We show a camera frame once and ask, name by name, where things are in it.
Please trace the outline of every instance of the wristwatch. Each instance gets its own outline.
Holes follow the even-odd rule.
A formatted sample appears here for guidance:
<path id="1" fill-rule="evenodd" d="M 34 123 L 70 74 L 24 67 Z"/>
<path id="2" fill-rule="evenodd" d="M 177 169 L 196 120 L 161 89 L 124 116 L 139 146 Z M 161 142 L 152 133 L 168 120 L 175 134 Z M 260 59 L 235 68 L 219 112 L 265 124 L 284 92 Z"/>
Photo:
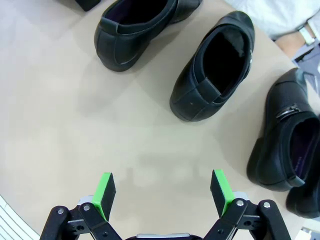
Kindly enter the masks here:
<path id="1" fill-rule="evenodd" d="M 307 46 L 312 45 L 315 42 L 315 38 L 313 38 L 308 29 L 306 28 L 306 25 L 302 25 L 300 27 L 298 27 L 297 29 L 299 31 L 299 33 L 301 33 L 301 35 L 303 36 L 304 40 L 305 40 L 305 44 Z"/>

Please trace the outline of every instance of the metal screw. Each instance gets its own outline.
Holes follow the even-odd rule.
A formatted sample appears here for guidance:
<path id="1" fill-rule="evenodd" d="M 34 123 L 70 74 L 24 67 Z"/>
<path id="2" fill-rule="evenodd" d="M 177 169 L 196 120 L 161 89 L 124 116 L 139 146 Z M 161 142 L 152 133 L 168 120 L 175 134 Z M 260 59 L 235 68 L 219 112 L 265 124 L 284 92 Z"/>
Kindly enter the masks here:
<path id="1" fill-rule="evenodd" d="M 84 205 L 83 210 L 88 211 L 90 209 L 90 206 L 88 204 Z"/>
<path id="2" fill-rule="evenodd" d="M 236 201 L 236 204 L 237 204 L 239 207 L 241 207 L 241 206 L 244 205 L 244 202 L 243 202 L 242 200 L 238 200 L 238 201 Z"/>
<path id="3" fill-rule="evenodd" d="M 263 204 L 263 206 L 265 207 L 265 208 L 270 208 L 270 203 L 268 203 L 267 201 Z"/>
<path id="4" fill-rule="evenodd" d="M 58 214 L 63 214 L 63 213 L 64 213 L 64 209 L 63 208 L 59 208 Z"/>

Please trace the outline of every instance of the white cloth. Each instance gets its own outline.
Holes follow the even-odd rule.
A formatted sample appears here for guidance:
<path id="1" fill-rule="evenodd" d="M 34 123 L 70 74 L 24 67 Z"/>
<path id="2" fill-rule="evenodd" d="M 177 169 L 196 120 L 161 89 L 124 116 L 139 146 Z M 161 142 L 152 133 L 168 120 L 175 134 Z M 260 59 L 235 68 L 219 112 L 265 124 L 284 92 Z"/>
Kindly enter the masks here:
<path id="1" fill-rule="evenodd" d="M 276 40 L 308 21 L 320 39 L 320 0 L 225 0 L 250 16 L 253 23 Z"/>

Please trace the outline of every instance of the table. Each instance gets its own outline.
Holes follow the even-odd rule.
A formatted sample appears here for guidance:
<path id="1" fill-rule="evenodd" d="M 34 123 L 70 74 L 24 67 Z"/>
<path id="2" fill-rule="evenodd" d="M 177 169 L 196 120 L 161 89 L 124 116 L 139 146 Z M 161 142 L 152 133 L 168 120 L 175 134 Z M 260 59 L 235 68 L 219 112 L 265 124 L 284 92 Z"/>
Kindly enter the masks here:
<path id="1" fill-rule="evenodd" d="M 304 219 L 285 209 L 288 192 L 246 176 L 267 92 L 294 66 L 290 59 L 256 28 L 248 77 L 213 117 L 182 122 L 169 107 L 176 79 L 208 30 L 233 9 L 205 0 L 118 73 L 102 65 L 93 42 L 111 3 L 84 13 L 73 1 L 0 0 L 2 196 L 41 233 L 52 207 L 73 208 L 95 192 L 103 172 L 113 172 L 110 222 L 123 239 L 204 236 L 218 219 L 211 173 L 223 169 L 231 187 L 253 203 L 275 200 L 294 238 Z M 319 98 L 308 88 L 319 113 Z M 239 231 L 235 239 L 248 235 Z"/>

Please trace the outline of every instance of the green gripper pad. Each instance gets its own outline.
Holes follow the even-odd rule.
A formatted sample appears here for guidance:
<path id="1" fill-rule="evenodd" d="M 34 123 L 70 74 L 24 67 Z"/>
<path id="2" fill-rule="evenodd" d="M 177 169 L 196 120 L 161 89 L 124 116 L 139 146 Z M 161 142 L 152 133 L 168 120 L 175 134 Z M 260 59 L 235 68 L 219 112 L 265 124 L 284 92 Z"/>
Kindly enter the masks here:
<path id="1" fill-rule="evenodd" d="M 109 221 L 111 207 L 116 195 L 116 186 L 112 173 L 105 172 L 93 195 L 92 204 L 99 211 L 104 220 Z"/>
<path id="2" fill-rule="evenodd" d="M 229 204 L 235 199 L 235 195 L 222 169 L 213 170 L 210 190 L 217 212 L 221 218 L 228 209 Z"/>

